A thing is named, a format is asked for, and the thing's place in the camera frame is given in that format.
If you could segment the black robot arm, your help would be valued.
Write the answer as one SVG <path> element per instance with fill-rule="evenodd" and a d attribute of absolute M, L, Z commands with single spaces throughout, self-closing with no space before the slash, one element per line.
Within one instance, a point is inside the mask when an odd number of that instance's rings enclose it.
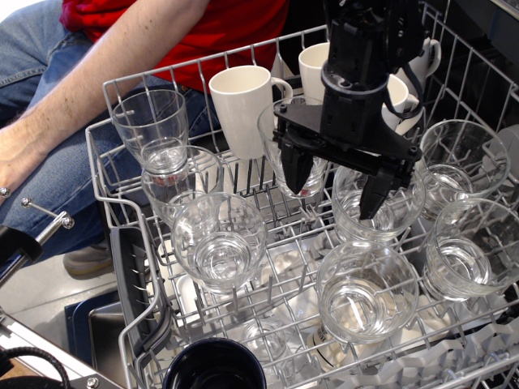
<path fill-rule="evenodd" d="M 388 80 L 421 51 L 426 31 L 416 1 L 327 1 L 328 59 L 319 105 L 276 103 L 274 140 L 286 185 L 298 193 L 316 157 L 367 175 L 360 219 L 373 218 L 388 194 L 408 187 L 418 146 L 391 129 Z"/>

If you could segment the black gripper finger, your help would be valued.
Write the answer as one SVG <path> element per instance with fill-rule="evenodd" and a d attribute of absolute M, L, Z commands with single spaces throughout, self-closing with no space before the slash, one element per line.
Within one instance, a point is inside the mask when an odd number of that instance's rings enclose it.
<path fill-rule="evenodd" d="M 359 203 L 360 220 L 372 219 L 393 189 L 396 172 L 380 168 L 375 175 L 368 174 Z"/>
<path fill-rule="evenodd" d="M 291 141 L 281 144 L 281 164 L 285 182 L 296 195 L 305 186 L 313 166 L 313 155 Z"/>

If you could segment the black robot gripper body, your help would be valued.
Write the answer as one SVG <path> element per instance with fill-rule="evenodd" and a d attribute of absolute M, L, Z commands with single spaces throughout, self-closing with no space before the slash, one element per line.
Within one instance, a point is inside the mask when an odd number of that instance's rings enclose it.
<path fill-rule="evenodd" d="M 418 56 L 422 23 L 414 18 L 331 22 L 321 105 L 287 105 L 275 111 L 281 149 L 291 141 L 310 154 L 365 174 L 396 172 L 393 189 L 407 187 L 421 156 L 382 118 L 391 73 Z"/>

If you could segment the person's bare forearm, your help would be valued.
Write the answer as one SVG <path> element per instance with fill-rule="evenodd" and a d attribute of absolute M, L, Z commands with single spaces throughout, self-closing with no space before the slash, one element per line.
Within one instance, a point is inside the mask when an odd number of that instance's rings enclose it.
<path fill-rule="evenodd" d="M 105 108 L 101 86 L 154 68 L 199 22 L 205 1 L 136 1 L 73 69 L 1 130 L 1 186 L 17 190 L 61 143 Z"/>

